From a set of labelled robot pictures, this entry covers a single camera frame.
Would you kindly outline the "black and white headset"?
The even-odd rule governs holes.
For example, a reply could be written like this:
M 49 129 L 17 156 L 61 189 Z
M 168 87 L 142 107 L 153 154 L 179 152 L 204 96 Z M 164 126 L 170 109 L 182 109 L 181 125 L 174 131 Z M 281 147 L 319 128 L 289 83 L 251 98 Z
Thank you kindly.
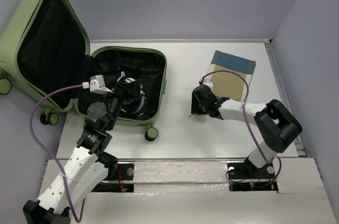
M 131 90 L 128 100 L 124 102 L 121 108 L 122 113 L 131 117 L 140 115 L 147 104 L 147 97 L 141 80 L 127 76 L 122 71 L 117 82 L 122 83 L 123 86 L 127 86 Z

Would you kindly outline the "blue and tan cloth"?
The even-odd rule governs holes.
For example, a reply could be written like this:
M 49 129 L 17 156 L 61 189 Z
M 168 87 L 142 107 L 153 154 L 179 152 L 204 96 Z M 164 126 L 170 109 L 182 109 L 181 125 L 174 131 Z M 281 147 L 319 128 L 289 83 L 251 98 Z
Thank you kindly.
M 243 101 L 255 67 L 255 61 L 217 50 L 204 81 L 212 84 L 212 91 L 217 97 Z

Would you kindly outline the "green hard-shell suitcase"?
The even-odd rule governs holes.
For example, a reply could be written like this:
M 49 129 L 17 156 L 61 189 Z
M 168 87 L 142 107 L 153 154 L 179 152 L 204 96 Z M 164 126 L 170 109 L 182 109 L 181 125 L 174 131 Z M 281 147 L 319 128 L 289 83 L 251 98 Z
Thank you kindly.
M 105 46 L 90 50 L 89 37 L 69 0 L 21 0 L 1 34 L 1 93 L 16 86 L 46 110 L 42 124 L 56 124 L 58 112 L 88 107 L 103 96 L 70 86 L 102 75 L 108 88 L 118 79 L 140 82 L 140 99 L 124 105 L 117 123 L 145 127 L 155 140 L 166 87 L 167 60 L 156 49 Z

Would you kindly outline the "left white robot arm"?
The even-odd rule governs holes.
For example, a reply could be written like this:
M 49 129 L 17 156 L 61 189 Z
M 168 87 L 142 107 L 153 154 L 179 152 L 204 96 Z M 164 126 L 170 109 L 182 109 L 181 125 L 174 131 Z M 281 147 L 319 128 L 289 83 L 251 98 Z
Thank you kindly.
M 82 216 L 76 215 L 75 206 L 84 204 L 87 195 L 104 178 L 111 179 L 117 174 L 117 158 L 105 152 L 112 139 L 109 131 L 113 130 L 122 106 L 140 99 L 140 81 L 128 83 L 121 79 L 109 89 L 98 75 L 90 82 L 55 90 L 41 99 L 41 102 L 57 93 L 77 88 L 103 94 L 104 101 L 88 107 L 83 133 L 66 165 L 51 155 L 60 173 L 44 193 L 24 205 L 23 213 L 27 223 L 70 223 L 72 218 L 81 222 Z

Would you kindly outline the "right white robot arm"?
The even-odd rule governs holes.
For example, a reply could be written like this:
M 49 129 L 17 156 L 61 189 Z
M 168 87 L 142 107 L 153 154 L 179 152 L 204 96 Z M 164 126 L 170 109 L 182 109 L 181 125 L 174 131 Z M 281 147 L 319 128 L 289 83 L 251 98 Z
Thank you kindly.
M 279 100 L 264 104 L 243 103 L 228 97 L 216 97 L 206 84 L 192 91 L 191 114 L 206 114 L 219 120 L 244 122 L 248 129 L 257 126 L 263 141 L 235 173 L 257 177 L 276 154 L 283 153 L 302 133 L 302 126 Z

